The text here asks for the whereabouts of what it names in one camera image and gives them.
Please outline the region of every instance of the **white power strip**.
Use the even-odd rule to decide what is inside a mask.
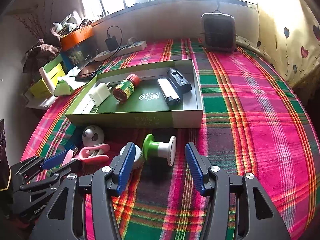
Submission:
[[[147,47],[147,43],[146,41],[139,41],[139,42],[135,42],[134,44],[132,44],[130,47],[127,47],[127,48],[124,48],[124,49],[121,49],[116,56],[121,56],[121,55],[124,55],[124,54],[128,54],[128,53],[133,53],[133,52],[136,52],[136,51],[140,51],[140,50],[144,50],[145,48]],[[104,51],[100,54],[98,54],[94,60],[95,61],[103,61],[105,59],[107,59],[108,57],[110,57],[112,54],[114,54],[116,52],[116,50],[113,50],[113,51]]]

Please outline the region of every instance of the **black cable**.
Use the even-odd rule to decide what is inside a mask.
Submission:
[[[120,45],[119,45],[118,49],[116,50],[116,52],[115,52],[115,53],[113,53],[110,57],[106,58],[105,60],[107,60],[107,59],[109,59],[109,58],[111,58],[111,57],[113,57],[113,58],[114,58],[114,57],[115,57],[115,55],[116,55],[119,51],[121,51],[121,49],[124,49],[124,48],[130,47],[130,45],[128,45],[128,46],[124,46],[123,48],[121,48],[121,49],[120,49],[121,44],[122,44],[122,38],[123,38],[122,29],[121,29],[119,26],[112,25],[112,26],[110,26],[110,27],[107,29],[107,35],[109,35],[108,31],[109,31],[109,29],[110,29],[111,27],[118,27],[118,28],[120,29],[120,31],[121,31],[121,40],[120,40]],[[75,75],[75,76],[68,76],[68,77],[78,77],[78,76],[85,76],[85,75],[91,75],[91,74],[97,73],[97,72],[99,72],[99,71],[101,71],[101,70],[105,69],[106,67],[108,67],[108,65],[111,63],[111,61],[113,60],[113,58],[108,62],[108,64],[106,64],[105,66],[103,66],[103,68],[101,68],[101,69],[99,68],[98,70],[93,71],[93,72],[90,72],[90,73],[81,74],[81,75]]]

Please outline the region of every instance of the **black power adapter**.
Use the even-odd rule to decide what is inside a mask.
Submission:
[[[105,40],[106,45],[108,47],[109,51],[113,51],[119,48],[116,36],[110,36],[110,34],[107,34],[107,39]]]

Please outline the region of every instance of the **bolt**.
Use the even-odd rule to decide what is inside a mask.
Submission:
[[[109,171],[111,171],[111,167],[110,166],[104,166],[104,167],[102,167],[102,169],[101,169],[103,172],[109,172]]]
[[[251,172],[246,173],[245,175],[248,179],[253,179],[254,175]]]
[[[214,172],[217,172],[217,171],[220,171],[220,168],[216,165],[213,165],[210,167],[210,170],[214,171]]]
[[[67,179],[74,179],[75,177],[76,177],[76,174],[70,173],[70,174],[67,176]]]

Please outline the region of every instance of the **plaid tablecloth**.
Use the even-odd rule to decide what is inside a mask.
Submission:
[[[231,54],[213,53],[200,47],[198,40],[166,40],[150,42],[143,51],[119,56],[104,71],[190,58],[200,77],[205,110],[202,127],[176,131],[172,169],[164,171],[145,163],[142,169],[132,172],[127,189],[120,198],[113,199],[122,237],[199,238],[208,199],[195,190],[184,157],[185,144],[193,141],[201,155],[207,155],[227,172],[254,173],[279,210],[292,239],[297,239],[320,202],[319,142],[300,101],[264,60],[243,48]],[[75,129],[64,113],[79,91],[57,99],[50,107],[22,160],[63,150]],[[141,147],[149,132],[126,129],[120,137],[116,130],[107,130],[111,156],[117,155],[127,141]],[[88,239],[94,239],[90,195],[86,196],[86,219]],[[228,239],[232,239],[234,220],[232,206]]]

